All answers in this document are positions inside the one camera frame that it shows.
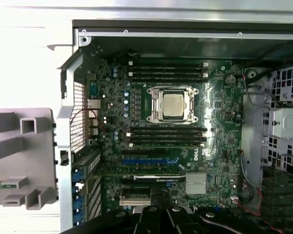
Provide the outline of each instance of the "small chip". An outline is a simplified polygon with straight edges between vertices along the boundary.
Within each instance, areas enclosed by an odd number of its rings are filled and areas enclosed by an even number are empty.
[[[172,190],[171,195],[172,196],[177,196],[178,195],[178,190]]]
[[[228,145],[234,145],[234,138],[228,138]]]
[[[221,108],[222,107],[222,102],[221,101],[215,101],[215,104],[214,104],[215,108]]]
[[[224,173],[230,172],[230,167],[228,167],[228,166],[223,167],[223,172]]]

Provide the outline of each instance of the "black pcie slot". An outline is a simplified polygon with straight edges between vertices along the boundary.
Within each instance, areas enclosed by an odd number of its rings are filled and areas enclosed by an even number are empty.
[[[167,150],[122,150],[123,155],[166,155]]]
[[[139,189],[122,189],[122,194],[128,196],[131,194],[150,195],[151,188],[139,188]]]

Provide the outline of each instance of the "gray plastic part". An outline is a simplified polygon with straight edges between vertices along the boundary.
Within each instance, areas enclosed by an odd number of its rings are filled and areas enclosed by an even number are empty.
[[[19,176],[19,177],[9,177],[6,181],[1,182],[1,185],[16,185],[17,189],[20,189],[24,185],[28,183],[27,177]]]
[[[21,118],[20,119],[21,134],[26,133],[42,133],[50,128],[48,119],[43,117]]]
[[[18,195],[18,194],[11,194],[7,196],[5,199],[3,199],[3,206],[21,206],[25,203],[25,196],[24,195]]]
[[[17,187],[0,188],[0,205],[17,206],[22,204],[21,196],[25,201],[25,196],[38,190],[38,205],[31,209],[39,209],[45,203],[55,202],[57,196],[52,112],[48,108],[0,109],[0,113],[7,112],[14,112],[16,128],[0,133],[0,142],[22,139],[22,148],[17,151],[16,147],[3,144],[5,147],[2,149],[4,154],[1,152],[0,157],[0,183],[12,183]],[[36,133],[34,129],[32,133],[21,134],[21,119],[36,121]]]
[[[40,210],[53,198],[54,190],[51,188],[34,189],[25,196],[25,205],[28,210]]]
[[[8,157],[23,150],[23,139],[14,137],[0,141],[0,159]]]
[[[0,133],[16,129],[14,112],[0,112]]]

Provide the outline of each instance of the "pcie slot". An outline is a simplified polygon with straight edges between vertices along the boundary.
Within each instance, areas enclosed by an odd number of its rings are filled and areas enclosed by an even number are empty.
[[[119,201],[120,206],[142,206],[151,205],[150,198],[121,198]]]
[[[122,165],[167,164],[166,159],[122,159]]]
[[[164,156],[167,154],[167,150],[122,150],[122,155],[144,155],[144,156]]]

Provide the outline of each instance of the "cable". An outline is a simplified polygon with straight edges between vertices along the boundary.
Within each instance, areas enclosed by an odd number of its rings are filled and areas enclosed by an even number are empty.
[[[242,156],[244,155],[244,153],[243,153],[243,151],[242,151],[242,153],[241,153],[241,155],[240,155],[240,163],[241,163],[241,169],[242,169],[242,173],[243,173],[243,176],[244,176],[244,179],[245,179],[245,181],[249,184],[249,185],[251,185],[251,186],[253,186],[253,187],[255,187],[255,188],[261,188],[261,185],[260,186],[256,186],[256,185],[254,185],[252,182],[250,182],[250,180],[247,178],[247,176],[246,176],[246,173],[245,173],[245,170],[244,170],[244,166],[243,166],[243,160],[242,160]]]
[[[266,108],[268,110],[270,110],[270,108],[268,106],[260,106],[260,107],[257,107],[252,113],[250,113],[248,116],[246,116],[243,120],[241,120],[241,123],[244,123],[245,120],[247,120],[248,118],[252,117],[259,109],[261,108]]]
[[[98,117],[97,117],[96,113],[94,112],[94,110],[95,110],[95,109],[81,109],[81,110],[79,110],[79,111],[73,116],[73,118],[71,119],[71,121],[70,121],[70,125],[73,123],[74,118],[75,118],[75,117],[76,117],[81,111],[91,111],[91,112],[94,114],[95,118],[98,119]]]

